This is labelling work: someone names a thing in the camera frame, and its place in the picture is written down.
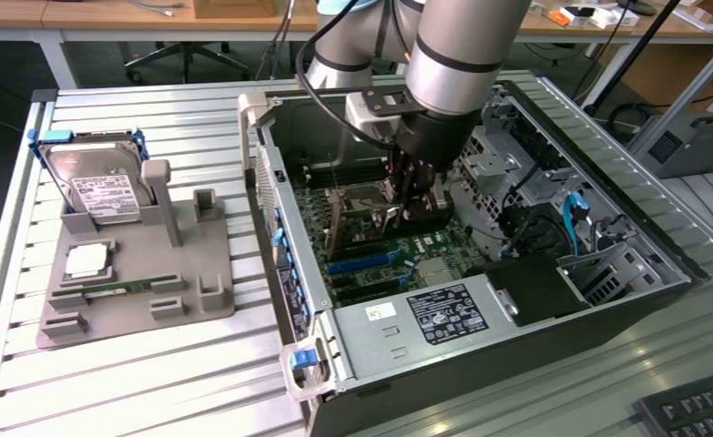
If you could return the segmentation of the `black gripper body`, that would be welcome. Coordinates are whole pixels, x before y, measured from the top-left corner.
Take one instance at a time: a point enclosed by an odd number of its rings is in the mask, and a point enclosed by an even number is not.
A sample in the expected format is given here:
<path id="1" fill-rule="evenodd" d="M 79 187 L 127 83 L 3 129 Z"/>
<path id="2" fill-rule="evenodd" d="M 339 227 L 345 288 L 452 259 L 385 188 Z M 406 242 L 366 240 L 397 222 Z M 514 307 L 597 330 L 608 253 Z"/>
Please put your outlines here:
<path id="1" fill-rule="evenodd" d="M 398 148 L 435 171 L 446 171 L 462 154 L 477 122 L 477 110 L 458 116 L 431 110 L 403 114 L 395 134 Z"/>

